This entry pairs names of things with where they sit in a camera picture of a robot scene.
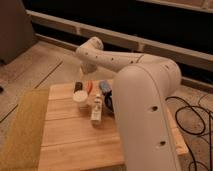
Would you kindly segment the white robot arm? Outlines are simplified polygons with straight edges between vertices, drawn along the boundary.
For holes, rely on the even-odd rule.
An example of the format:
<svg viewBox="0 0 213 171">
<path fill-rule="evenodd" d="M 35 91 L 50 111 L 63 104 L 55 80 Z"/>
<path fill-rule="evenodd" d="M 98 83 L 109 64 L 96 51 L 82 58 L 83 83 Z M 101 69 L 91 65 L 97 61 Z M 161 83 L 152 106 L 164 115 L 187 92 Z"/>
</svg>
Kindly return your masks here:
<svg viewBox="0 0 213 171">
<path fill-rule="evenodd" d="M 127 171 L 181 171 L 166 106 L 181 83 L 178 65 L 150 54 L 105 51 L 97 37 L 76 55 L 116 73 L 112 102 Z"/>
</svg>

